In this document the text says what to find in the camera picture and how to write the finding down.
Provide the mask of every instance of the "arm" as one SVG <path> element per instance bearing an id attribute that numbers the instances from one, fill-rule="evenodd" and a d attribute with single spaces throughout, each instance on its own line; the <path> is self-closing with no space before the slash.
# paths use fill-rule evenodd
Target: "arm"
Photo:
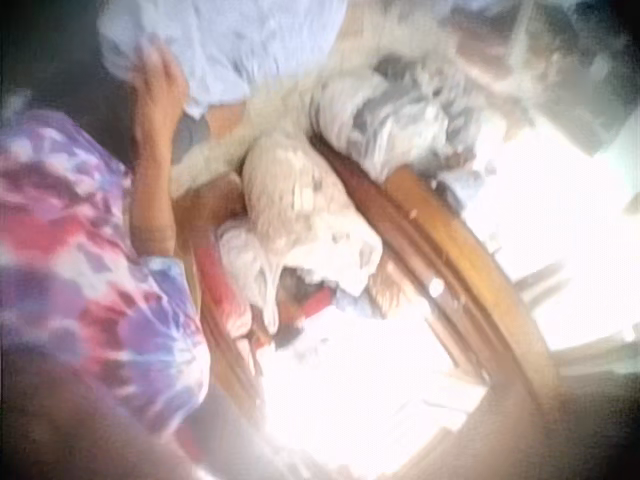
<path id="1" fill-rule="evenodd" d="M 136 163 L 131 243 L 141 256 L 172 256 L 176 226 L 169 195 L 171 145 L 188 87 L 180 66 L 158 43 L 143 49 L 134 86 Z"/>

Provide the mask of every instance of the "hand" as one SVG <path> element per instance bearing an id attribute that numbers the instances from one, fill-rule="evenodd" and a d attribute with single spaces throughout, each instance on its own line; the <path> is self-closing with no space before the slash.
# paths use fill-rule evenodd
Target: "hand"
<path id="1" fill-rule="evenodd" d="M 183 115 L 189 86 L 177 60 L 160 41 L 140 49 L 133 84 L 138 159 L 170 162 L 173 134 Z"/>

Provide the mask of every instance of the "gray fabric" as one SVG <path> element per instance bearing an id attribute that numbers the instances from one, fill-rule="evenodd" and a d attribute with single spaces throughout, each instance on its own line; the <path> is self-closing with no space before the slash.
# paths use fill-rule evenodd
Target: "gray fabric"
<path id="1" fill-rule="evenodd" d="M 415 87 L 433 100 L 447 117 L 450 149 L 473 152 L 484 102 L 475 86 L 455 65 L 432 56 L 408 59 L 389 54 L 380 59 L 375 71 L 390 82 Z"/>
<path id="2" fill-rule="evenodd" d="M 195 120 L 188 115 L 183 115 L 173 135 L 171 164 L 178 165 L 189 150 L 208 140 L 209 136 L 209 124 L 205 117 Z"/>
<path id="3" fill-rule="evenodd" d="M 262 81 L 314 66 L 340 30 L 347 0 L 111 0 L 98 20 L 103 60 L 128 80 L 136 48 L 157 35 L 190 87 L 186 112 L 243 101 Z"/>

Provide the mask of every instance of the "dark floor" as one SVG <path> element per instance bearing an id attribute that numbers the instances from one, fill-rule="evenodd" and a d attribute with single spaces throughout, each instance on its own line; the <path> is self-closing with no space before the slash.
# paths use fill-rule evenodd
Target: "dark floor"
<path id="1" fill-rule="evenodd" d="M 98 0 L 3 0 L 2 98 L 32 93 L 31 108 L 63 111 L 98 143 L 130 162 L 127 87 L 103 67 Z"/>

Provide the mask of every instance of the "white cloth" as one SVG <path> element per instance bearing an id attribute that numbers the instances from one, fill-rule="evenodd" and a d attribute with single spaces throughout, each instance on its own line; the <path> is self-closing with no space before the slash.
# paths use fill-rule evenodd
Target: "white cloth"
<path id="1" fill-rule="evenodd" d="M 242 181 L 251 224 L 275 265 L 299 269 L 310 283 L 362 293 L 382 241 L 301 134 L 279 131 L 258 140 Z"/>
<path id="2" fill-rule="evenodd" d="M 253 85 L 329 52 L 347 0 L 111 0 L 98 20 L 105 66 L 128 80 L 136 48 L 157 35 L 190 87 L 188 114 L 245 100 Z"/>
<path id="3" fill-rule="evenodd" d="M 267 331 L 278 330 L 276 291 L 280 269 L 274 267 L 247 220 L 231 220 L 218 231 L 218 244 L 225 271 L 247 301 L 262 309 Z"/>

